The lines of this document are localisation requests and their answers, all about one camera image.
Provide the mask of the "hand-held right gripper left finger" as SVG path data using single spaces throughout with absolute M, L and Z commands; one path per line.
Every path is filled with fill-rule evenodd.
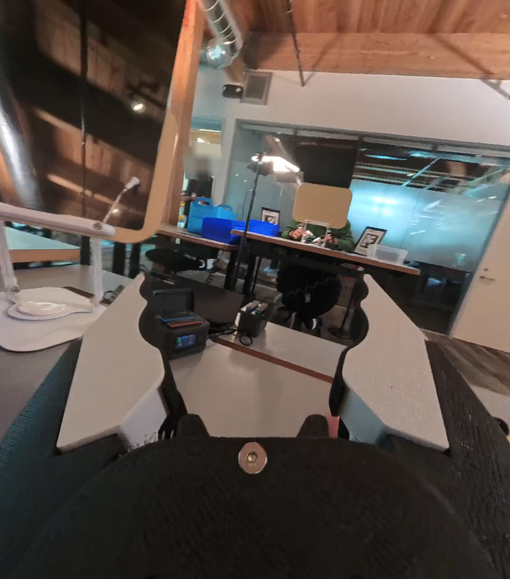
M 57 439 L 63 453 L 116 435 L 127 451 L 173 438 L 187 409 L 159 347 L 150 277 L 139 274 L 86 331 Z

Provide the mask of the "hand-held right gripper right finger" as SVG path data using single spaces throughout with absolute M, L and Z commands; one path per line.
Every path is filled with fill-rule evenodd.
M 449 449 L 426 340 L 370 276 L 354 313 L 358 341 L 339 357 L 329 408 L 344 437 L 380 445 L 396 436 L 437 452 Z

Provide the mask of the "black charger case with display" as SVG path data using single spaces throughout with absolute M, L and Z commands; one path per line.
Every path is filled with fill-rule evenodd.
M 149 342 L 167 359 L 200 353 L 206 348 L 210 323 L 195 312 L 192 289 L 155 289 L 150 307 L 153 324 Z

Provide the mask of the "white mirror stand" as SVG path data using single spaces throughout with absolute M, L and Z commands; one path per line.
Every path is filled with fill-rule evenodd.
M 104 311 L 102 285 L 102 239 L 114 236 L 107 222 L 115 200 L 101 220 L 45 213 L 0 202 L 0 275 L 5 290 L 0 293 L 0 347 L 8 351 L 30 352 L 81 338 Z M 5 234 L 5 221 L 88 235 L 92 258 L 92 297 L 69 290 L 41 287 L 21 290 L 15 275 Z

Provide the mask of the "wooden office table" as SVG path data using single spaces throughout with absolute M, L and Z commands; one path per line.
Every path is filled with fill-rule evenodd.
M 242 288 L 242 293 L 245 297 L 250 296 L 255 291 L 259 266 L 263 258 L 278 261 L 280 265 L 294 264 L 335 276 L 339 275 L 356 279 L 340 325 L 330 329 L 330 333 L 340 339 L 351 339 L 353 337 L 352 319 L 354 310 L 359 306 L 360 286 L 363 283 L 363 277 L 367 273 L 371 271 L 386 271 L 388 273 L 410 274 L 413 276 L 420 275 L 419 269 L 404 264 L 394 264 L 380 259 L 318 247 L 313 244 L 295 242 L 280 236 L 266 236 L 237 229 L 233 229 L 231 235 L 239 237 L 240 242 L 237 244 L 238 254 L 230 288 L 232 290 L 236 288 L 240 265 L 243 261 L 246 261 L 247 268 Z
M 238 261 L 239 246 L 237 244 L 226 244 L 203 238 L 200 235 L 187 232 L 185 228 L 179 228 L 178 226 L 170 224 L 162 224 L 156 235 L 159 239 L 169 240 L 170 242 L 179 240 L 182 252 L 201 259 L 215 259 L 219 256 L 220 252 L 229 253 L 230 259 L 227 265 L 223 287 L 225 290 L 235 290 L 237 283 L 233 282 L 232 279 Z

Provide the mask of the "clear plastic container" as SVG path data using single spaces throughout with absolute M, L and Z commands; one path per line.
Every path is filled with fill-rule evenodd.
M 408 251 L 381 244 L 370 244 L 367 246 L 366 255 L 376 261 L 402 266 L 407 259 Z

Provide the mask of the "small black battery charger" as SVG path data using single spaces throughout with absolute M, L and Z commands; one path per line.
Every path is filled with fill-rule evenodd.
M 263 301 L 252 300 L 243 306 L 239 311 L 238 333 L 249 338 L 258 337 L 266 326 L 268 305 Z

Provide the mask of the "small blue bin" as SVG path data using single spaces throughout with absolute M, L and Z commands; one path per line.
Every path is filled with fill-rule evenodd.
M 246 226 L 245 221 L 232 221 L 231 230 L 243 232 L 245 226 Z M 280 226 L 272 222 L 250 220 L 247 231 L 258 235 L 277 237 L 280 234 Z
M 227 245 L 239 245 L 244 227 L 245 221 L 205 217 L 202 220 L 201 237 Z

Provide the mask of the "light blue toolbox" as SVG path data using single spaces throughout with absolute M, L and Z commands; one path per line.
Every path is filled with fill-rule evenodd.
M 235 221 L 237 214 L 231 206 L 224 204 L 214 206 L 210 198 L 195 198 L 189 206 L 187 232 L 201 235 L 202 222 L 205 218 L 222 218 Z

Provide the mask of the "black light stand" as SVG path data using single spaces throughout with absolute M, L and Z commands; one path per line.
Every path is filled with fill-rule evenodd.
M 272 151 L 266 152 L 262 150 L 253 155 L 247 168 L 254 174 L 254 181 L 248 192 L 249 206 L 245 216 L 244 229 L 240 237 L 238 253 L 230 282 L 230 289 L 232 291 L 237 287 L 241 263 L 247 252 L 247 234 L 249 232 L 251 214 L 253 212 L 260 177 L 288 173 L 294 177 L 296 184 L 301 184 L 300 168 L 293 162 L 291 155 L 287 153 L 287 150 L 278 138 L 272 139 Z

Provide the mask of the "black wall screen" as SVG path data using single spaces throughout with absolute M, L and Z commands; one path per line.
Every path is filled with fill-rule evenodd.
M 356 140 L 302 137 L 295 158 L 303 182 L 349 189 L 358 158 Z

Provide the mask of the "wall air vent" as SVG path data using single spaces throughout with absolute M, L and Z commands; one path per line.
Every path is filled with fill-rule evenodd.
M 266 106 L 271 81 L 271 71 L 249 71 L 245 77 L 241 103 Z

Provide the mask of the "silver air duct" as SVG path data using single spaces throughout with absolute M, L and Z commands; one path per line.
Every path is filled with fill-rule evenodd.
M 230 1 L 201 1 L 201 4 L 213 35 L 203 50 L 206 63 L 213 69 L 225 69 L 240 56 L 244 36 L 230 10 Z

